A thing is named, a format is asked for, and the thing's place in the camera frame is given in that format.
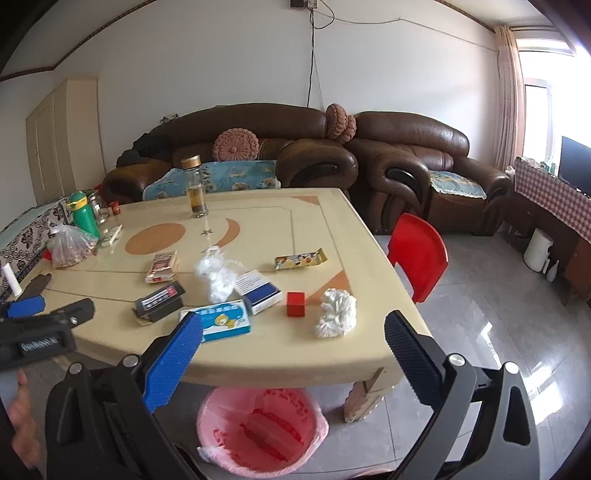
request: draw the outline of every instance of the white bottle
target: white bottle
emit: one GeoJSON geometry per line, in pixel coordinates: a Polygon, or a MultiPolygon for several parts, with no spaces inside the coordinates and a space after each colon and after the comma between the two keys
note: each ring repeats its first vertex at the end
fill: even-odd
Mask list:
{"type": "Polygon", "coordinates": [[[557,260],[556,263],[554,265],[552,265],[552,267],[548,270],[548,273],[546,274],[546,278],[548,279],[549,282],[553,282],[554,279],[556,278],[556,272],[558,271],[558,262],[560,260],[557,260]]]}

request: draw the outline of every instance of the metal screw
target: metal screw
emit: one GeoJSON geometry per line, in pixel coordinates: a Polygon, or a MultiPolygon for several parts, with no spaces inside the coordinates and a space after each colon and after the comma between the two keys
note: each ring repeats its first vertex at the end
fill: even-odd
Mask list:
{"type": "Polygon", "coordinates": [[[448,358],[449,362],[456,367],[462,367],[466,363],[466,359],[459,353],[452,353],[448,358]]]}
{"type": "Polygon", "coordinates": [[[507,370],[510,374],[514,374],[514,375],[519,373],[518,365],[513,362],[507,362],[505,364],[505,370],[507,370]]]}
{"type": "Polygon", "coordinates": [[[128,355],[123,359],[123,365],[127,368],[135,367],[139,363],[137,355],[128,355]]]}
{"type": "Polygon", "coordinates": [[[75,364],[71,364],[69,371],[72,375],[77,375],[82,372],[82,364],[80,362],[76,362],[75,364]]]}

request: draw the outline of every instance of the curtain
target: curtain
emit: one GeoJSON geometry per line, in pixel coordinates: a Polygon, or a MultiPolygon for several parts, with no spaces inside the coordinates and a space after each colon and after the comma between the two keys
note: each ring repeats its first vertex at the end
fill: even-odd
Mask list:
{"type": "Polygon", "coordinates": [[[513,32],[506,25],[495,27],[499,43],[500,101],[495,168],[501,171],[523,155],[525,138],[525,85],[519,50],[513,32]]]}

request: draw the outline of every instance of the glass jar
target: glass jar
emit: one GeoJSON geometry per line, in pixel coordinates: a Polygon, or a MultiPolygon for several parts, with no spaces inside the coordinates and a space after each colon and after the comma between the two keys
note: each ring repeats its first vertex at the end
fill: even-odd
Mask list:
{"type": "Polygon", "coordinates": [[[191,205],[193,218],[201,218],[207,215],[207,205],[205,204],[205,186],[203,182],[203,172],[201,171],[201,156],[185,158],[181,161],[181,167],[184,170],[185,189],[191,205]]]}

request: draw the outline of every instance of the brown leather sofa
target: brown leather sofa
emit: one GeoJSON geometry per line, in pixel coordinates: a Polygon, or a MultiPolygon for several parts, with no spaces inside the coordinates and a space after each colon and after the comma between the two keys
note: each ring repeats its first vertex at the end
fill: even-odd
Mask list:
{"type": "Polygon", "coordinates": [[[213,143],[229,128],[247,128],[257,135],[258,159],[277,160],[282,187],[337,187],[346,193],[357,179],[353,154],[326,139],[324,112],[276,103],[244,103],[193,112],[157,126],[150,135],[168,137],[171,154],[164,161],[112,170],[103,181],[103,197],[107,202],[141,201],[143,190],[169,169],[180,168],[183,158],[200,154],[202,162],[213,161],[213,143]]]}
{"type": "Polygon", "coordinates": [[[357,158],[359,177],[351,202],[373,233],[391,233],[411,212],[439,232],[492,235],[513,185],[509,177],[471,158],[460,131],[415,113],[362,112],[345,147],[357,158]],[[453,171],[479,183],[486,200],[443,195],[431,188],[429,170],[453,171]]]}

